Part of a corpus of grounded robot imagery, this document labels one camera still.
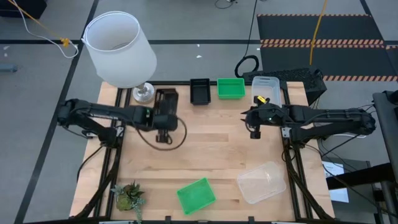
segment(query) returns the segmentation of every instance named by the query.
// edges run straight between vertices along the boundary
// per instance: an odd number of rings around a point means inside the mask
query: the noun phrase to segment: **white cable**
[[[344,136],[344,137],[350,137],[350,138],[355,137],[355,136],[350,135],[350,134],[334,134],[333,136]],[[358,136],[356,138],[364,139],[364,138],[366,138],[366,136]]]
[[[63,54],[63,56],[66,57],[66,58],[74,58],[74,57],[76,57],[76,55],[79,53],[79,49],[77,49],[77,46],[74,45],[74,44],[72,43],[72,41],[69,40],[69,44],[71,44],[72,46],[74,46],[74,48],[76,48],[76,53],[74,54],[74,56],[66,56],[65,53],[63,52],[62,48],[61,48],[58,44],[56,44],[55,42],[51,41],[50,39],[48,39],[48,38],[46,38],[46,37],[43,37],[43,36],[40,36],[40,35],[36,35],[36,34],[31,33],[31,32],[29,31],[29,29],[27,28],[24,14],[22,13],[22,11],[21,11],[18,7],[17,7],[17,9],[18,9],[19,13],[20,13],[21,16],[22,16],[22,20],[24,21],[26,31],[27,31],[30,35],[33,35],[33,36],[39,37],[39,38],[43,38],[43,39],[49,41],[50,43],[54,44],[55,46],[57,46],[57,47],[60,49],[60,51],[61,51],[61,53]]]

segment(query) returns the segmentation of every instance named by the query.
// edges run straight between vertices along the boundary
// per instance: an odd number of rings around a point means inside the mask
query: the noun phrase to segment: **black floor mat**
[[[390,58],[390,63],[396,74],[398,74],[398,46],[387,46],[387,54]]]
[[[257,15],[260,39],[312,39],[319,15],[283,15]],[[382,36],[371,16],[325,15],[317,39],[382,40]]]
[[[266,72],[302,68],[309,66],[310,47],[280,47],[263,45],[262,67]],[[383,45],[371,48],[355,48],[342,45],[341,48],[315,47],[312,65],[319,68],[326,80],[339,81],[389,81],[396,79],[389,57]]]

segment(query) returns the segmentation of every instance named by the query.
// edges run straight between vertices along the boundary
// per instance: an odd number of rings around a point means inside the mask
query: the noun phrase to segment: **black bin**
[[[191,104],[207,105],[210,103],[210,79],[194,78],[191,79]]]

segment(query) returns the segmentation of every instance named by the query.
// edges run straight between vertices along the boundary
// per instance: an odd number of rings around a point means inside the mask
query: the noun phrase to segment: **paper sheet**
[[[331,172],[333,175],[339,175],[339,174],[344,174],[344,168],[342,164],[338,163],[332,163],[332,162],[323,162],[323,165],[325,168]],[[331,175],[323,170],[325,172],[326,177],[330,177]],[[336,190],[329,190],[330,198],[333,201],[336,202],[346,202],[348,203],[348,192],[347,189],[336,189]]]

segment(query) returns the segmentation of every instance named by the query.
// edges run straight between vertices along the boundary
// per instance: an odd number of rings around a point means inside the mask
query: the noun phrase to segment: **potted succulent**
[[[137,215],[137,223],[141,224],[142,212],[141,206],[145,204],[145,200],[141,198],[144,193],[139,190],[140,185],[136,185],[136,181],[127,184],[124,187],[115,185],[111,189],[116,194],[116,208],[119,211],[134,210]]]

